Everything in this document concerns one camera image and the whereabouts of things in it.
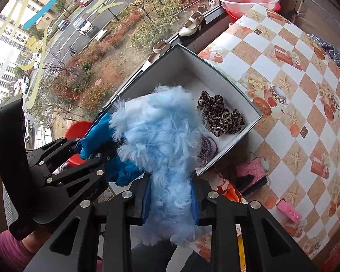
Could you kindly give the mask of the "person left hand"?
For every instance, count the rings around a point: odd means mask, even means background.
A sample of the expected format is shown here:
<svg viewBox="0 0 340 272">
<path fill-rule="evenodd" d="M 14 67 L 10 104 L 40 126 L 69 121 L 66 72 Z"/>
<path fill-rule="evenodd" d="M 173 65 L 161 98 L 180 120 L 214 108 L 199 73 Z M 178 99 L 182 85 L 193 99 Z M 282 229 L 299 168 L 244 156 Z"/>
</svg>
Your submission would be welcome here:
<svg viewBox="0 0 340 272">
<path fill-rule="evenodd" d="M 51 237 L 44 227 L 37 227 L 35 231 L 26 236 L 21 242 L 23 246 L 31 253 L 36 254 L 45 242 Z"/>
</svg>

